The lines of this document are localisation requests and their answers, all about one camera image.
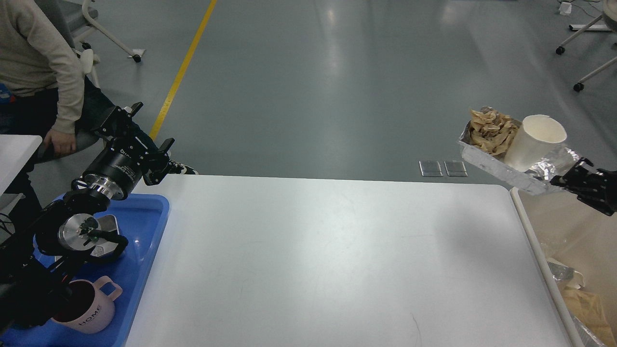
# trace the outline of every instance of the white paper cup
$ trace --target white paper cup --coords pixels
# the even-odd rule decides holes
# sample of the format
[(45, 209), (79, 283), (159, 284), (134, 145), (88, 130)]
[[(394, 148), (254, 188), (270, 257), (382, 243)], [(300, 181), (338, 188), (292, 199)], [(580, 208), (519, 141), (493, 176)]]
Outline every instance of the white paper cup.
[[(101, 287), (111, 283), (115, 290), (108, 296)], [(116, 300), (122, 288), (109, 277), (103, 276), (94, 283), (75, 280), (68, 284), (73, 291), (67, 307), (52, 318), (52, 321), (86, 334), (105, 329), (114, 318)]]
[(518, 130), (503, 161), (525, 172), (567, 137), (566, 130), (551, 117), (544, 114), (529, 115), (523, 119), (523, 126)]

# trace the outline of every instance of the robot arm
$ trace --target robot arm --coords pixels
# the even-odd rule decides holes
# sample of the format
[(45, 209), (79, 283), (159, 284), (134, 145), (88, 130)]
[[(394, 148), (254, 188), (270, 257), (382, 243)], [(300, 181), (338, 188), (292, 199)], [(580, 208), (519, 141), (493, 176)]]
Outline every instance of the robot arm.
[(606, 214), (617, 211), (617, 171), (594, 169), (594, 164), (581, 158), (563, 176), (555, 176), (550, 183), (576, 194), (578, 200)]
[[(126, 199), (142, 177), (147, 185), (156, 185), (170, 171), (167, 151), (174, 140), (166, 140), (152, 153), (133, 131), (130, 120), (142, 105), (115, 107), (91, 127), (106, 141), (103, 151), (81, 179), (73, 181), (71, 191), (0, 245), (0, 334), (13, 323), (45, 324), (68, 302), (68, 283), (84, 263), (114, 261), (127, 246), (124, 236), (101, 230), (93, 215), (105, 211), (111, 200)], [(113, 255), (91, 255), (100, 238), (118, 244)], [(41, 254), (60, 258), (43, 266), (33, 255), (33, 239)]]

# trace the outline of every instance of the sneaker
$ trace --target sneaker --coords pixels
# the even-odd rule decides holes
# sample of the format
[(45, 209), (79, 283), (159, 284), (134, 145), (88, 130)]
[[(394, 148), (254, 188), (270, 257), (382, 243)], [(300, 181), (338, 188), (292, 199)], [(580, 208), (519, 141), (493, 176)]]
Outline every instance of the sneaker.
[(174, 173), (177, 175), (199, 175), (199, 172), (197, 172), (197, 170), (188, 165), (180, 164), (179, 162), (173, 160), (169, 160), (169, 164), (172, 166), (172, 169), (169, 170), (170, 174)]

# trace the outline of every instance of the mug handle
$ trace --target mug handle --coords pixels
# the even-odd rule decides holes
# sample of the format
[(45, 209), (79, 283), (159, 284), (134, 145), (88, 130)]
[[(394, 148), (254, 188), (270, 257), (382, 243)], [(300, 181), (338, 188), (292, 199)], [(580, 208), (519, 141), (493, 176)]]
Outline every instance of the mug handle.
[(112, 281), (112, 279), (109, 278), (109, 276), (102, 276), (101, 278), (96, 280), (94, 283), (92, 283), (92, 286), (94, 286), (96, 289), (101, 289), (101, 287), (103, 287), (107, 283), (111, 283), (112, 286), (115, 287), (115, 290), (110, 295), (107, 295), (112, 301), (115, 301), (122, 294), (122, 288), (119, 285), (117, 285), (114, 281)]

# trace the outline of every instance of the pink mug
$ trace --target pink mug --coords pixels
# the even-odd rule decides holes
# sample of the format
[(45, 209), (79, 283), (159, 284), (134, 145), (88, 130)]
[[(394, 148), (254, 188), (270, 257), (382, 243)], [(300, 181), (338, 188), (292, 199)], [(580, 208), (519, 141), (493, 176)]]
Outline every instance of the pink mug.
[[(115, 287), (110, 295), (101, 291), (101, 287), (107, 283)], [(74, 280), (68, 287), (73, 294), (67, 306), (52, 320), (86, 334), (94, 334), (105, 329), (114, 318), (114, 300), (122, 294), (122, 288), (108, 276), (103, 276), (94, 283), (88, 280)]]

